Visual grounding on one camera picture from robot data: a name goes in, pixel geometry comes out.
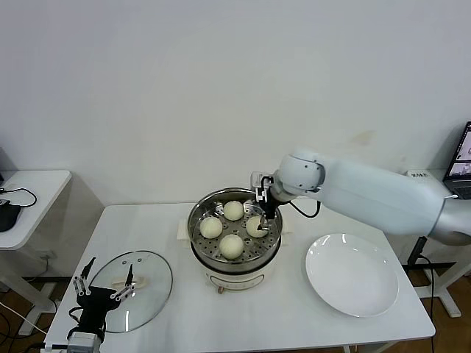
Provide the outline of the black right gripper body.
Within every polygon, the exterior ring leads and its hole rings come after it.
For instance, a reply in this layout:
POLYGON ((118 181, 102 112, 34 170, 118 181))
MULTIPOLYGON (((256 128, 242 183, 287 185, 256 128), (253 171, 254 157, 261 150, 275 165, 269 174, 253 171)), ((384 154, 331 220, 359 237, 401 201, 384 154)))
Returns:
POLYGON ((263 212, 266 217, 275 217, 279 201, 272 195, 270 189, 265 189, 265 196, 263 197, 263 212))

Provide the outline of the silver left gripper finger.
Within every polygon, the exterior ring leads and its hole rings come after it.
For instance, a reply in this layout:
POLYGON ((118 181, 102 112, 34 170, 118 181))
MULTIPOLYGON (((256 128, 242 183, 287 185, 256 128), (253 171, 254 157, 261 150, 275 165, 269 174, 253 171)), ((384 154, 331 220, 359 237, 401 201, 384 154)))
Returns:
POLYGON ((92 257, 90 262, 82 269, 82 272, 79 274, 79 276, 73 277, 72 283, 76 295, 91 295, 91 289, 88 285, 88 275, 91 271, 95 259, 95 257, 92 257))
POLYGON ((128 298, 129 295, 131 295, 134 291, 135 286, 133 285, 133 265, 130 266, 130 269, 128 271, 128 275, 126 277, 126 280, 124 282, 124 288, 121 289, 120 291, 112 294, 110 296, 111 299, 115 301, 124 301, 125 299, 128 298))

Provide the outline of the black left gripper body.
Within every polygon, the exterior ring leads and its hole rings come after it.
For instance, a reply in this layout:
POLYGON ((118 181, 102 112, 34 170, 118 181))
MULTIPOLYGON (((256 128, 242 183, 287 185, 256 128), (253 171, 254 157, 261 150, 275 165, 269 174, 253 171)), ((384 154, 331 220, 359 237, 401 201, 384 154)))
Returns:
POLYGON ((78 330, 87 333, 104 333, 107 314, 118 307, 118 302, 112 298, 116 290, 91 286, 90 292, 90 295, 77 296, 77 304, 82 308, 77 325, 78 330))

